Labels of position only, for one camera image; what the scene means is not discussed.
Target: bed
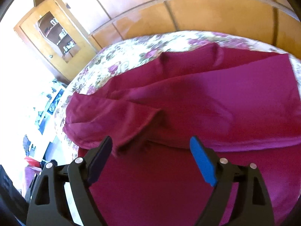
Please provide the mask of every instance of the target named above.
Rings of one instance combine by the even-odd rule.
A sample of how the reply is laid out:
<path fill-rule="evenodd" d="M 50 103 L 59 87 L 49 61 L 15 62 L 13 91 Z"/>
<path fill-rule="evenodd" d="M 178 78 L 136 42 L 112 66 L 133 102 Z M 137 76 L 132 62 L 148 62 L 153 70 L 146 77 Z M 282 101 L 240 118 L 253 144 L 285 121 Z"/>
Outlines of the bed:
<path fill-rule="evenodd" d="M 91 62 L 68 85 L 55 111 L 55 129 L 64 146 L 69 147 L 73 159 L 77 157 L 78 146 L 63 132 L 66 108 L 70 97 L 76 91 L 93 94 L 111 77 L 136 68 L 155 59 L 161 52 L 183 52 L 194 50 L 207 43 L 216 42 L 222 47 L 287 53 L 286 51 L 260 41 L 211 31 L 179 31 L 167 34 L 136 37 L 103 48 Z M 290 54 L 301 96 L 301 60 Z"/>

